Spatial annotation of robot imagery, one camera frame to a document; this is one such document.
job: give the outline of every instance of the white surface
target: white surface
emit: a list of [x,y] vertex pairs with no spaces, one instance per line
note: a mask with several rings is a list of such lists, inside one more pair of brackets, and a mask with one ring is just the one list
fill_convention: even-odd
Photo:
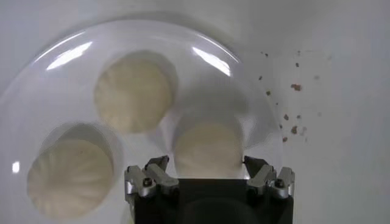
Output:
[[[130,54],[138,58],[145,52],[154,59],[160,55],[173,65],[175,102],[153,131],[137,135],[117,132],[111,140],[108,128],[99,124],[93,91],[100,75],[118,57]],[[173,161],[177,137],[200,121],[235,128],[232,131],[238,134],[245,155],[264,158],[276,169],[282,165],[281,131],[267,97],[246,78],[242,63],[201,33],[158,21],[112,21],[64,37],[20,72],[0,98],[0,114],[5,158],[1,170],[7,170],[13,161],[21,164],[17,173],[2,175],[0,188],[7,195],[1,199],[7,202],[3,213],[12,223],[53,223],[34,209],[26,195],[27,173],[49,142],[69,135],[111,149],[105,153],[112,155],[115,176],[128,165],[142,167],[153,157],[168,154]],[[122,146],[112,147],[115,139]],[[244,178],[246,173],[239,171],[238,177]],[[167,173],[176,176],[174,163],[169,163]],[[119,177],[100,206],[68,222],[120,222],[120,212],[128,208],[123,186]],[[13,208],[23,214],[12,215]]]
[[[280,117],[290,115],[283,160],[296,173],[296,223],[387,223],[389,9],[388,0],[4,0],[0,90],[45,46],[80,27],[122,16],[184,24],[227,44],[248,69],[261,68],[259,85],[271,90]],[[307,143],[288,133],[297,114]],[[18,164],[0,157],[10,167],[1,175]],[[1,223],[11,223],[0,211]]]

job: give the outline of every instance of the steamed bun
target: steamed bun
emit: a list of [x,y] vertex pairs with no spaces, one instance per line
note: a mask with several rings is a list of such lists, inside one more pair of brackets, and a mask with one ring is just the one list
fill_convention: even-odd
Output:
[[177,139],[174,157],[183,178],[236,178],[243,150],[233,130],[218,123],[200,123]]
[[84,140],[64,140],[34,161],[27,193],[41,214],[76,218],[100,205],[112,178],[113,164],[102,149]]
[[172,91],[156,64],[124,57],[99,77],[94,102],[106,124],[140,133],[158,125],[172,105]]

